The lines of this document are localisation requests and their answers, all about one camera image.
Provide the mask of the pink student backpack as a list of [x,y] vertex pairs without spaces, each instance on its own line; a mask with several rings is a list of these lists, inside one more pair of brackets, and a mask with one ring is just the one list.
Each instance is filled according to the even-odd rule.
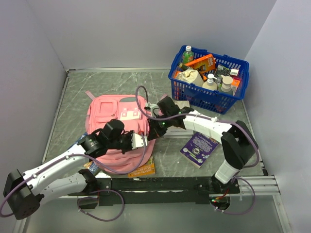
[[[86,91],[92,100],[86,115],[86,132],[95,133],[98,139],[106,146],[124,131],[147,136],[149,124],[146,114],[140,109],[148,102],[142,96],[135,95],[101,95],[94,96]],[[106,154],[97,158],[97,165],[101,169],[113,174],[128,174],[143,166],[152,156],[155,140],[148,140],[146,147],[128,151],[122,154],[121,150],[108,150]]]

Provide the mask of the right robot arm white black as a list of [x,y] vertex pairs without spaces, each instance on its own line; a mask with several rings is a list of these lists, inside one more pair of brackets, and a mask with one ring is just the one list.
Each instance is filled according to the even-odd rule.
[[229,188],[229,181],[247,167],[246,164],[254,154],[256,162],[259,161],[259,147],[246,124],[240,120],[219,120],[187,106],[179,108],[168,96],[157,104],[146,103],[144,109],[152,114],[147,116],[149,140],[163,136],[170,126],[174,126],[201,133],[222,145],[225,158],[212,181],[212,188],[217,193],[223,193]]

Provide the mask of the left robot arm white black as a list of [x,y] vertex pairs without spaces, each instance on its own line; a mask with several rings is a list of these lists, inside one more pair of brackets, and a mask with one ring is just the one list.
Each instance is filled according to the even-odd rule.
[[58,197],[79,192],[91,195],[96,189],[97,180],[89,170],[81,169],[67,178],[62,176],[89,160],[96,161],[108,150],[128,152],[137,149],[145,144],[139,139],[139,134],[124,131],[124,123],[113,119],[103,128],[80,138],[49,162],[25,172],[17,169],[10,172],[3,191],[3,202],[9,205],[12,212],[1,213],[0,216],[14,216],[21,220],[32,215],[42,204]]

